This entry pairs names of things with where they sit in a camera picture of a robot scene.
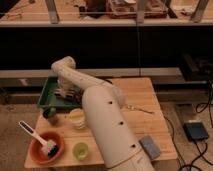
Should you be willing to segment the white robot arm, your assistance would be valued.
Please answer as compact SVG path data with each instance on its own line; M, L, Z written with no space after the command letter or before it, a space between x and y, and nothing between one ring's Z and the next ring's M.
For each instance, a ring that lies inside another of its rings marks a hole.
M82 108L108 171L155 171L122 114L125 96L118 87L77 71L72 57L54 62L51 68L64 84L84 90Z

